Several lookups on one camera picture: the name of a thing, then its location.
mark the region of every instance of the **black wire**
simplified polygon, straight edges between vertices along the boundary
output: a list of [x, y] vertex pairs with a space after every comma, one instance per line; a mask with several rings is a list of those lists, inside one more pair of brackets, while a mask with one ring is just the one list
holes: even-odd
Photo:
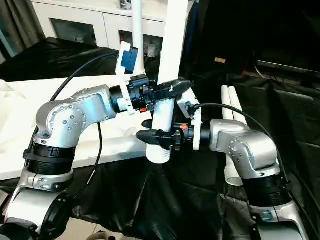
[[303, 215], [304, 215], [305, 218], [307, 219], [310, 227], [311, 227], [312, 230], [313, 230], [313, 233], [314, 233], [315, 237], [316, 237], [318, 240], [320, 240], [320, 237], [319, 237], [319, 235], [318, 235], [318, 231], [317, 231], [315, 225], [312, 223], [312, 220], [311, 220], [310, 217], [308, 216], [306, 210], [305, 210], [304, 207], [302, 206], [302, 203], [300, 202], [300, 200], [297, 198], [297, 196], [295, 195], [295, 193], [294, 193], [292, 190], [290, 191], [290, 195], [291, 195], [293, 201], [294, 201], [294, 202], [296, 203], [296, 205], [298, 206], [299, 210], [302, 211]]
[[289, 183], [289, 180], [288, 180], [288, 176], [287, 176], [287, 173], [286, 173], [286, 170], [285, 170], [285, 166], [284, 166], [284, 163], [283, 163], [283, 160], [281, 158], [281, 155], [280, 155], [280, 152], [279, 152], [279, 149], [277, 148], [277, 145], [274, 141], [274, 139], [272, 138], [271, 134], [267, 131], [267, 129], [264, 128], [264, 126], [261, 125], [261, 123], [259, 123], [257, 120], [255, 120], [252, 116], [250, 116], [249, 114], [233, 107], [233, 106], [229, 106], [229, 105], [225, 105], [225, 104], [220, 104], [220, 103], [202, 103], [202, 104], [197, 104], [195, 106], [193, 106], [193, 109], [197, 110], [201, 107], [216, 107], [216, 108], [225, 108], [225, 109], [230, 109], [238, 114], [241, 114], [243, 116], [245, 116], [246, 118], [252, 120], [256, 125], [259, 126], [259, 128], [274, 142], [275, 146], [276, 146], [276, 151], [277, 151], [277, 159], [279, 161], [279, 166], [280, 166], [280, 169], [281, 169], [281, 172], [282, 172], [282, 175], [283, 175], [283, 182], [284, 184], [288, 184]]
[[[115, 57], [117, 58], [118, 55], [117, 54], [113, 54], [113, 53], [107, 53], [107, 54], [103, 54], [100, 56], [95, 57], [94, 59], [91, 59], [90, 61], [86, 62], [85, 64], [83, 64], [80, 68], [78, 68], [74, 73], [72, 73], [62, 84], [61, 86], [58, 88], [58, 90], [54, 93], [54, 95], [51, 97], [50, 102], [56, 100], [56, 98], [58, 97], [58, 95], [61, 93], [61, 91], [68, 85], [68, 83], [80, 72], [82, 72], [84, 69], [86, 69], [88, 66], [90, 66], [92, 63], [94, 63], [95, 61], [99, 60], [99, 59], [103, 59], [106, 57]], [[35, 127], [30, 143], [29, 143], [29, 149], [31, 149], [34, 145], [34, 137], [37, 134], [37, 132], [39, 131], [38, 126]], [[29, 164], [29, 161], [26, 160], [24, 162], [24, 166], [26, 167]]]
[[84, 190], [88, 187], [89, 183], [91, 182], [91, 180], [95, 176], [95, 173], [96, 173], [96, 170], [97, 170], [97, 167], [98, 167], [98, 163], [99, 163], [99, 160], [100, 160], [100, 157], [101, 157], [101, 152], [102, 152], [103, 140], [102, 140], [102, 132], [101, 132], [100, 122], [98, 122], [97, 124], [98, 124], [99, 141], [100, 141], [99, 153], [98, 153], [98, 156], [96, 157], [96, 161], [95, 161], [95, 164], [93, 166], [93, 169], [91, 170], [91, 173], [89, 174], [87, 180], [85, 181], [84, 186], [73, 197], [74, 200], [77, 199], [84, 192]]

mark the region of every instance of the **white cloth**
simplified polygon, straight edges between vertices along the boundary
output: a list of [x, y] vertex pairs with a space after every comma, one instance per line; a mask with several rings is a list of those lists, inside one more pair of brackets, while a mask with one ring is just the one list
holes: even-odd
[[[0, 80], [0, 181], [18, 178], [24, 166], [23, 152], [28, 148], [36, 127], [38, 109], [55, 93], [65, 78], [5, 82]], [[75, 92], [100, 85], [119, 84], [118, 76], [75, 77], [57, 100]], [[146, 145], [135, 136], [143, 130], [141, 123], [150, 119], [149, 112], [129, 115], [120, 113], [116, 118], [102, 122], [103, 149], [100, 163], [114, 162], [145, 156]], [[80, 137], [73, 167], [93, 165], [99, 151], [96, 124], [88, 127]]]

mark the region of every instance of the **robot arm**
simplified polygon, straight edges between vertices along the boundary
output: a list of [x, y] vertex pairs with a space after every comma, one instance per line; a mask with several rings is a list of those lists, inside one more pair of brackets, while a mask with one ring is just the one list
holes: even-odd
[[[171, 133], [147, 130], [139, 131], [137, 137], [148, 144], [176, 150], [180, 150], [182, 142], [195, 140], [195, 126], [181, 123], [173, 126]], [[298, 207], [282, 184], [273, 140], [235, 120], [213, 119], [209, 129], [204, 124], [199, 128], [201, 144], [206, 143], [212, 151], [225, 153], [234, 162], [248, 198], [249, 213], [256, 222], [252, 228], [253, 239], [308, 240]]]
[[[73, 198], [65, 189], [73, 179], [72, 164], [82, 132], [94, 123], [135, 110], [152, 111], [157, 100], [175, 98], [190, 88], [186, 80], [156, 85], [145, 75], [134, 76], [126, 86], [130, 104], [122, 88], [101, 85], [83, 89], [65, 100], [44, 104], [37, 112], [39, 127], [34, 145], [24, 151], [28, 160], [11, 198], [1, 236], [10, 240], [59, 237], [66, 229]], [[22, 236], [13, 232], [28, 232]]]

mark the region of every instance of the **black plastic sheet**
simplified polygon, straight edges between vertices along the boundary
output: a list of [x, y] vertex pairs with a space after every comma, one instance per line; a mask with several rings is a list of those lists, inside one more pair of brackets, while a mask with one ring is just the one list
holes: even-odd
[[[49, 38], [0, 65], [0, 79], [68, 77], [86, 61], [109, 51]], [[148, 74], [156, 76], [159, 61], [146, 61]], [[104, 59], [83, 75], [113, 74], [114, 69], [115, 61]], [[202, 77], [191, 76], [192, 88], [201, 103], [220, 103], [221, 85], [235, 86], [243, 110], [270, 131], [285, 163], [298, 171], [320, 202], [318, 90], [240, 75], [206, 72]], [[221, 118], [222, 111], [203, 108], [202, 115], [203, 121], [209, 122]], [[249, 120], [248, 124], [257, 129]], [[242, 188], [225, 184], [225, 161], [223, 154], [201, 146], [199, 152], [184, 149], [173, 153], [171, 160], [162, 165], [146, 158], [99, 165], [90, 186], [75, 203], [73, 217], [148, 240], [250, 239], [249, 229], [254, 222], [247, 210], [247, 197]], [[78, 192], [91, 169], [75, 169], [68, 190], [71, 194]], [[316, 225], [318, 217], [310, 198], [290, 172], [289, 178]], [[6, 180], [0, 186], [12, 192], [17, 182]]]

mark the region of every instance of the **white pvc pipe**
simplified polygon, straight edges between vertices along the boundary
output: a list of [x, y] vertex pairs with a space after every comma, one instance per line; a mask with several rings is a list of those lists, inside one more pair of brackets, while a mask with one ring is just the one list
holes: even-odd
[[134, 76], [145, 74], [142, 17], [142, 0], [132, 0], [133, 46], [139, 49], [133, 71]]
[[[242, 111], [242, 107], [234, 86], [229, 87], [229, 96], [230, 96], [231, 106]], [[247, 125], [247, 120], [245, 116], [233, 111], [233, 117], [234, 117], [234, 120]]]
[[[222, 104], [231, 106], [230, 94], [228, 86], [223, 85], [221, 86], [221, 100]], [[234, 120], [233, 111], [223, 108], [222, 109], [222, 116], [225, 120]], [[225, 156], [225, 168], [224, 168], [224, 180], [227, 184], [232, 186], [242, 186], [242, 180], [236, 170], [235, 164], [232, 159], [226, 155]]]
[[[168, 0], [164, 27], [158, 84], [178, 79], [187, 21], [188, 0]], [[174, 99], [158, 101], [155, 104], [152, 129], [171, 130]], [[170, 150], [158, 145], [147, 145], [146, 157], [153, 163], [163, 164], [170, 160]]]

